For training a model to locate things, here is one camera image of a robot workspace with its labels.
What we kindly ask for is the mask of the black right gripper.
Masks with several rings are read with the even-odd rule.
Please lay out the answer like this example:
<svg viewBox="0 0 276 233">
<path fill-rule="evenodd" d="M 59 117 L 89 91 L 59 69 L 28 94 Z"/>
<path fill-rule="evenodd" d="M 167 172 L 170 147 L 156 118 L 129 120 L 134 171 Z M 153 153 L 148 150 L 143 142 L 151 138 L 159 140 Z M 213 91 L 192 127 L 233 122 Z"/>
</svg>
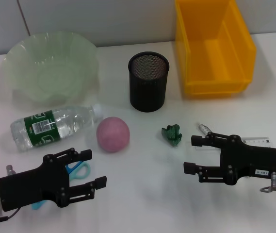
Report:
<svg viewBox="0 0 276 233">
<path fill-rule="evenodd" d="M 270 179 L 276 173 L 276 148 L 250 146 L 239 136 L 211 132 L 205 137 L 192 135 L 191 144 L 221 149 L 220 167 L 183 163 L 184 173 L 197 174 L 200 183 L 235 185 L 242 177 Z"/>
</svg>

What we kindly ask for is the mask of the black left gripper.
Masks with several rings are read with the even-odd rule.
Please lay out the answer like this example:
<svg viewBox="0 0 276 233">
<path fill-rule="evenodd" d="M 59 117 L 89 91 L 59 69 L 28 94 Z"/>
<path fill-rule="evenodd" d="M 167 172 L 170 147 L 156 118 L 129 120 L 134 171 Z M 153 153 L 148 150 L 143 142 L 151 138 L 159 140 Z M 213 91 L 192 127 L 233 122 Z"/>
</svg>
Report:
<svg viewBox="0 0 276 233">
<path fill-rule="evenodd" d="M 107 177 L 69 187 L 66 165 L 92 159 L 91 150 L 69 148 L 43 157 L 42 164 L 32 170 L 0 178 L 0 201 L 4 211 L 10 211 L 42 200 L 51 200 L 58 207 L 92 200 L 95 191 L 105 188 Z"/>
</svg>

